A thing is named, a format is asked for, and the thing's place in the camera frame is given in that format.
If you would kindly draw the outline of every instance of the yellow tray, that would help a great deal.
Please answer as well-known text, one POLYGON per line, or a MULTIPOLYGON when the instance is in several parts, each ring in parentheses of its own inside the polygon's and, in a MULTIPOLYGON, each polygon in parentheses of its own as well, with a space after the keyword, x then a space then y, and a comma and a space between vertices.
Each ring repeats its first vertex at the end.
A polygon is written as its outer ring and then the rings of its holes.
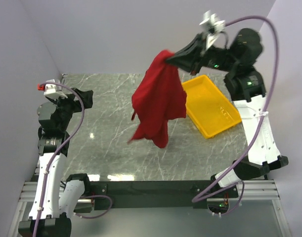
POLYGON ((236 108, 205 75, 182 84, 187 93, 187 114, 205 138, 241 122, 236 108))

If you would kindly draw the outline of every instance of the gray marble surface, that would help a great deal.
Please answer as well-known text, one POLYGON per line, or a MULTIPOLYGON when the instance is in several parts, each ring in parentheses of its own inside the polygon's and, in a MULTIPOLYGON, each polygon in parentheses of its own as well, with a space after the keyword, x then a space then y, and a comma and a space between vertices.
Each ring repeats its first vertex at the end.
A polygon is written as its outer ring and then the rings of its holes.
MULTIPOLYGON (((127 144, 138 118, 131 121, 131 96, 142 74, 68 75, 65 84, 93 90, 93 107, 86 110, 81 129, 71 140, 64 178, 85 172, 91 180, 210 179, 237 159, 246 147, 242 125, 205 139, 190 118, 169 122, 169 143, 157 148, 152 141, 127 144)), ((180 74, 183 81, 190 76, 180 74)), ((209 75, 226 95, 223 75, 209 75)), ((80 119, 74 114, 68 132, 80 119)))

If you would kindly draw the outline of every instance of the red fabric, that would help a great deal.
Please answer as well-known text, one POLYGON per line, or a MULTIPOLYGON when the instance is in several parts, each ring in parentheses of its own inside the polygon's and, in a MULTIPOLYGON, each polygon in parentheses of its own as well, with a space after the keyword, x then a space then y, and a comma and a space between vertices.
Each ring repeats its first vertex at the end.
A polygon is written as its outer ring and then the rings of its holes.
POLYGON ((167 50, 160 52, 133 94, 132 120, 137 114, 140 125, 130 141, 151 139, 156 146, 164 148, 169 140, 168 120, 186 117, 186 92, 177 67, 165 62, 173 55, 167 50))

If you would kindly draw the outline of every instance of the metal frame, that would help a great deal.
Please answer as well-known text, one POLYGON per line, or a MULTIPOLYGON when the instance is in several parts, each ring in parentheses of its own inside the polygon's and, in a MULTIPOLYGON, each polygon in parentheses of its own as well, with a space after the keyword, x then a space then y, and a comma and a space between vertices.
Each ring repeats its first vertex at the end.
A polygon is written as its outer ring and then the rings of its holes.
MULTIPOLYGON (((237 185, 238 194, 241 194, 242 185, 237 185)), ((18 224, 23 218, 28 202, 33 202, 36 195, 37 182, 25 182, 18 201, 17 209, 14 214, 8 237, 18 236, 18 224)), ((222 201, 222 198, 209 198, 207 201, 222 201)), ((283 237, 291 237, 291 232, 285 217, 280 197, 274 180, 249 180, 245 181, 245 190, 242 200, 272 200, 276 217, 279 223, 283 237)), ((79 200, 79 204, 88 200, 79 200)))

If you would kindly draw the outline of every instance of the gray wall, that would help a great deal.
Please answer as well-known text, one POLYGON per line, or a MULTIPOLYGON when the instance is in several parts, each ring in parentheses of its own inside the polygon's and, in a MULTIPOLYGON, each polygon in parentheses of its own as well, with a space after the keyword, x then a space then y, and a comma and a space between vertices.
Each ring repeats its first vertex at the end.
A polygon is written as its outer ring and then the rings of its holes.
MULTIPOLYGON (((290 164, 272 173, 293 236, 302 237, 302 0, 277 0, 269 16, 280 39, 278 82, 269 116, 276 144, 290 164)), ((273 40, 266 25, 260 33, 265 51, 257 68, 270 83, 273 40)))
MULTIPOLYGON (((162 49, 177 51, 200 32, 202 14, 267 16, 274 0, 21 0, 64 73, 143 73, 162 49)), ((228 29, 260 29, 250 21, 228 29)))
POLYGON ((58 69, 22 3, 0 0, 0 237, 38 160, 37 83, 53 78, 58 69))

